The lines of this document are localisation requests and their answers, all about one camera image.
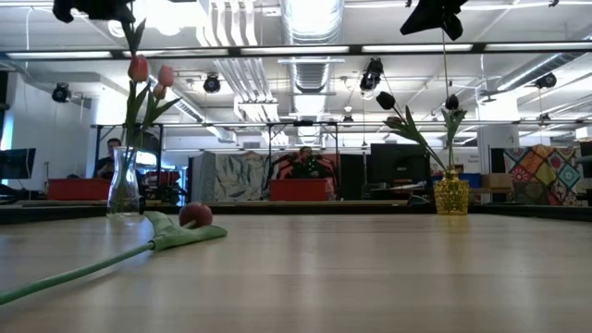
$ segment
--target table surface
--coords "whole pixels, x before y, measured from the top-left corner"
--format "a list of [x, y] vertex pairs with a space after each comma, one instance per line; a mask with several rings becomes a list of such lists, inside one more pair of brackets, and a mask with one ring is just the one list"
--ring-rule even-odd
[[[505, 216], [216, 216], [228, 237], [0, 308], [0, 332], [587, 332], [592, 225]], [[121, 253], [147, 221], [0, 226], [0, 289]]]

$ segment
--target ceiling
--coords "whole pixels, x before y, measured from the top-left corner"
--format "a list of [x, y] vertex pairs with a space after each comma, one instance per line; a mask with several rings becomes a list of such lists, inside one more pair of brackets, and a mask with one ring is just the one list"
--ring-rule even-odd
[[[1, 7], [0, 1], [0, 38], [1, 50], [56, 50], [56, 49], [113, 49], [125, 48], [125, 40], [110, 34], [107, 23], [91, 22], [84, 17], [76, 17], [70, 24], [57, 21], [51, 10], [35, 7]], [[403, 0], [371, 1], [346, 0], [346, 9], [340, 32], [340, 43], [441, 43], [440, 30], [424, 31], [403, 36], [399, 28], [409, 17], [411, 9], [401, 7]], [[484, 6], [500, 6], [515, 4], [517, 6], [547, 3], [546, 0], [471, 0], [462, 9], [459, 19], [464, 27], [463, 36], [456, 41], [461, 42], [512, 42], [512, 41], [564, 41], [570, 40], [574, 32], [586, 28], [590, 24], [590, 2], [580, 6], [534, 6], [515, 9], [486, 9]], [[277, 15], [279, 1], [255, 1], [255, 31], [260, 44], [283, 44], [281, 17]], [[185, 27], [175, 36], [165, 36], [157, 29], [147, 29], [142, 39], [141, 48], [162, 47], [200, 47], [195, 38], [195, 28]], [[471, 84], [481, 78], [495, 82], [496, 79], [512, 72], [535, 54], [511, 55], [448, 55], [448, 75], [452, 80], [450, 93], [463, 89], [473, 89]], [[369, 62], [367, 56], [346, 56], [344, 63], [333, 66], [331, 89], [334, 93], [328, 96], [324, 118], [342, 118], [344, 106], [352, 107], [354, 120], [379, 121], [389, 116], [373, 101], [363, 101], [356, 89], [360, 73]], [[444, 58], [442, 55], [388, 55], [382, 56], [388, 85], [383, 82], [379, 90], [392, 90], [400, 105], [409, 105], [415, 119], [432, 118], [436, 110], [446, 98], [446, 80]], [[151, 60], [154, 72], [161, 64], [172, 66], [178, 75], [176, 89], [186, 100], [200, 107], [208, 121], [236, 122], [233, 112], [234, 94], [225, 86], [216, 94], [206, 94], [202, 89], [206, 73], [216, 71], [211, 59], [183, 60]], [[277, 58], [263, 59], [265, 74], [270, 83], [272, 93], [278, 101], [278, 114], [288, 117], [291, 110], [290, 76], [286, 66], [278, 64]], [[108, 82], [122, 89], [127, 88], [127, 61], [78, 61], [78, 62], [30, 62], [28, 71], [36, 72], [94, 72], [100, 74]], [[520, 88], [517, 93], [520, 117], [536, 117], [541, 110], [548, 110], [558, 105], [569, 104], [592, 92], [592, 55], [584, 55], [573, 63], [564, 66], [554, 74], [558, 78], [558, 87], [578, 78], [577, 83], [570, 84], [556, 92], [538, 99], [538, 91], [532, 88]], [[91, 95], [100, 94], [105, 80], [97, 82], [88, 89]], [[566, 118], [587, 117], [592, 113], [592, 104], [580, 105], [570, 113], [561, 116]], [[474, 116], [476, 100], [470, 99], [463, 103], [468, 109], [468, 117]], [[184, 122], [178, 110], [171, 109], [166, 121]], [[363, 129], [349, 128], [350, 131], [377, 131], [379, 127]], [[207, 131], [195, 129], [171, 130], [169, 135], [209, 134]]]

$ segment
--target wall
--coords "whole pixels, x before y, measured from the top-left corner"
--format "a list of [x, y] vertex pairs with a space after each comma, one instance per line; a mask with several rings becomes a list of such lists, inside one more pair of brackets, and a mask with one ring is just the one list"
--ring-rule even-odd
[[[84, 176], [86, 169], [90, 110], [76, 104], [58, 104], [48, 92], [27, 84], [20, 74], [11, 73], [7, 111], [13, 119], [11, 149], [36, 148], [31, 179], [23, 179], [29, 190], [44, 190], [47, 176]], [[16, 180], [8, 185], [20, 188]]]

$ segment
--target colorful quilt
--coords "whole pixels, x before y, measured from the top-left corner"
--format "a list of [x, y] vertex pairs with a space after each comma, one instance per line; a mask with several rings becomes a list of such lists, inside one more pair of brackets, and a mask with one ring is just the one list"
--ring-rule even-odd
[[506, 172], [514, 182], [540, 182], [544, 185], [551, 205], [577, 203], [582, 178], [575, 163], [574, 148], [536, 145], [504, 150]]

